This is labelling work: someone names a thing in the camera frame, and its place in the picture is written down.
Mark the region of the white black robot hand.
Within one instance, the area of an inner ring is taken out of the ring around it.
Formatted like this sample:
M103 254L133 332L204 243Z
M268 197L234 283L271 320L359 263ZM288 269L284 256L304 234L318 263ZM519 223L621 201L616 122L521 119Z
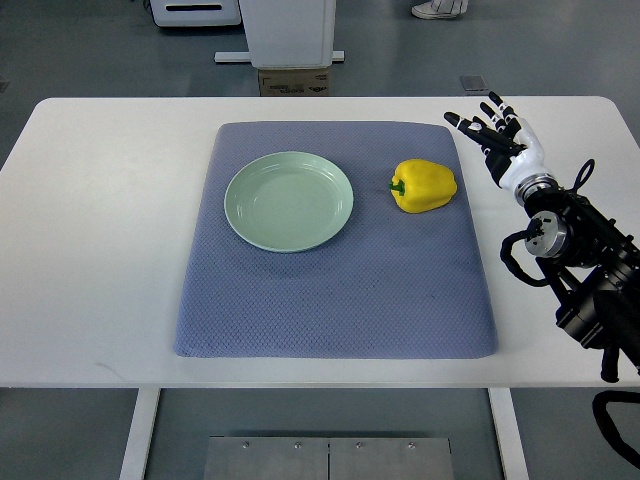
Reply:
M488 97L493 107L482 102L480 109L489 124L477 116L469 120L454 112L445 112L444 119L480 146L485 166L498 187L514 193L529 177L550 176L544 166L543 147L531 126L498 94L490 91Z

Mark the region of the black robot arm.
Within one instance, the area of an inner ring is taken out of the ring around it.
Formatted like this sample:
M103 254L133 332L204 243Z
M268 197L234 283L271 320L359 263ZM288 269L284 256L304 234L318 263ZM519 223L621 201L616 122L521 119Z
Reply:
M520 180L514 194L529 224L503 240L500 258L523 283L551 288L557 326L602 351L600 376L614 384L621 356L639 364L639 249L580 194L594 167L588 160L569 189L549 173Z

